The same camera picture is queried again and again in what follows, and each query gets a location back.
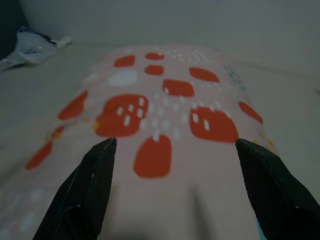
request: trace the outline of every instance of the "fabric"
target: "fabric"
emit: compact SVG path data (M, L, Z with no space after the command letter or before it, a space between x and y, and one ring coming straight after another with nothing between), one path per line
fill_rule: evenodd
M47 142L7 186L0 239L32 239L61 183L118 140L100 239L259 239L235 141L275 152L230 59L189 45L117 49L95 65Z

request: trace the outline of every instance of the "plastic bag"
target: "plastic bag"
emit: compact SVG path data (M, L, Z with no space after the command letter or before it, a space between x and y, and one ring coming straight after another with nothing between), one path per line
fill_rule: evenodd
M19 29L16 38L14 52L0 61L0 71L19 64L40 64L57 52L54 44L26 27Z

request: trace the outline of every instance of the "white wall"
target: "white wall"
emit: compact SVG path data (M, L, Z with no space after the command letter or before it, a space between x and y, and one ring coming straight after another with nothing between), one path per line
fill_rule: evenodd
M20 0L30 26L75 43L190 43L320 76L318 0Z

